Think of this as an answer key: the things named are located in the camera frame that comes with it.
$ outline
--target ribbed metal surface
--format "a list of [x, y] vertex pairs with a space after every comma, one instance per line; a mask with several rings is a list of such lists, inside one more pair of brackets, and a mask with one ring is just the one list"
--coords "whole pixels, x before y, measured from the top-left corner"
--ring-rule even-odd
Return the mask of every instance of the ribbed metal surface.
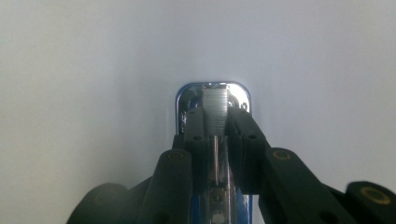
[[203, 89], [203, 107], [205, 111], [206, 134], [224, 135], [227, 119], [228, 90], [226, 86], [216, 89]]

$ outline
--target black mechanical arm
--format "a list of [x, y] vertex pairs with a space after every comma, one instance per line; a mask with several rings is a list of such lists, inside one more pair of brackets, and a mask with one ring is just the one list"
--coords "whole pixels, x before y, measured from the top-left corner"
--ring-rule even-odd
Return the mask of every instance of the black mechanical arm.
[[[91, 190], [67, 223], [203, 223], [193, 220], [191, 201], [207, 186], [204, 116], [201, 107], [187, 113], [185, 132], [175, 136], [151, 178], [129, 190], [116, 184]], [[270, 147], [246, 110], [229, 108], [225, 136], [233, 182], [243, 194], [260, 195], [265, 223], [396, 223], [393, 192], [370, 182], [351, 183], [346, 193], [325, 186], [295, 153]]]

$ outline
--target white wall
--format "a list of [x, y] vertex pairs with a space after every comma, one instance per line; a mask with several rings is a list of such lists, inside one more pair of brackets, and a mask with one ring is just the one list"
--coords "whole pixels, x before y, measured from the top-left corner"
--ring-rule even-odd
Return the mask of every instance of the white wall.
[[[395, 1], [8, 1], [0, 6], [0, 223], [65, 223], [172, 144], [177, 90], [247, 86], [272, 146], [344, 190], [396, 191]], [[254, 223], [260, 223], [256, 213]]]

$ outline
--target metal rod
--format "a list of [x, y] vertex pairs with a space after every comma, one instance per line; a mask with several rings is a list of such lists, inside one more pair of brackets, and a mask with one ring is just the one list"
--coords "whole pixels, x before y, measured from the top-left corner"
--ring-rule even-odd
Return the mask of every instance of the metal rod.
[[217, 135], [213, 136], [213, 159], [215, 166], [215, 180], [216, 186], [219, 185], [219, 137]]

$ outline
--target white background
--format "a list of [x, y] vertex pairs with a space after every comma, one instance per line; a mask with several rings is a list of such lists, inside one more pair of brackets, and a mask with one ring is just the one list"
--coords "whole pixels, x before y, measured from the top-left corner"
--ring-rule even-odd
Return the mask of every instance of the white background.
[[65, 223], [97, 185], [149, 177], [193, 81], [243, 83], [270, 144], [323, 183], [396, 191], [395, 12], [391, 0], [1, 1], [0, 223]]

